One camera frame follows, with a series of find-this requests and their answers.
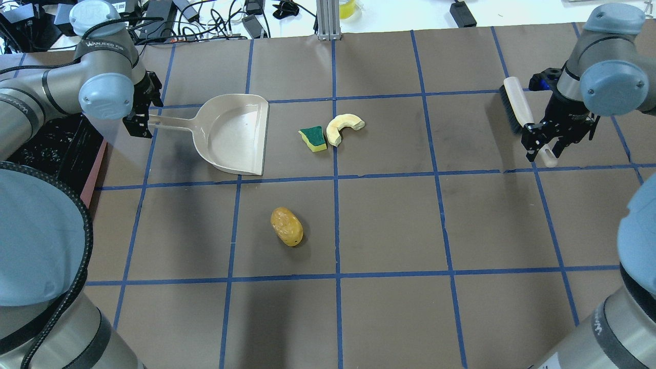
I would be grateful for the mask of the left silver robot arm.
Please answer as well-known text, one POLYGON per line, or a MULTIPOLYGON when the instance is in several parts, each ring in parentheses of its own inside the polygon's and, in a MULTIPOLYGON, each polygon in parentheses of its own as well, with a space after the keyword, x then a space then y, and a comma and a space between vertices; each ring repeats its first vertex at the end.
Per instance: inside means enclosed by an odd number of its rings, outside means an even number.
POLYGON ((59 178, 9 157, 57 118, 122 119, 151 136, 161 82, 140 61, 115 7, 82 1, 70 11, 80 37, 72 63, 2 81, 2 368, 143 368, 84 293, 92 220, 59 178))

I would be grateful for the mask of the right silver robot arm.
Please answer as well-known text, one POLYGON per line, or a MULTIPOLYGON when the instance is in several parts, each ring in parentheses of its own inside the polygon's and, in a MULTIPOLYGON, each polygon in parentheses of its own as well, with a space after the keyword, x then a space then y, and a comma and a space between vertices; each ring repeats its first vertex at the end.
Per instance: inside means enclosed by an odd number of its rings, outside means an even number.
MULTIPOLYGON (((602 116, 654 115, 654 58, 635 45, 645 21, 638 7, 600 5, 564 66, 534 76, 531 88, 546 86, 552 96, 539 123, 522 124, 529 160, 554 138, 552 153, 559 157, 602 116)), ((654 177, 644 180, 627 208, 617 231, 621 287, 534 368, 654 368, 654 177)))

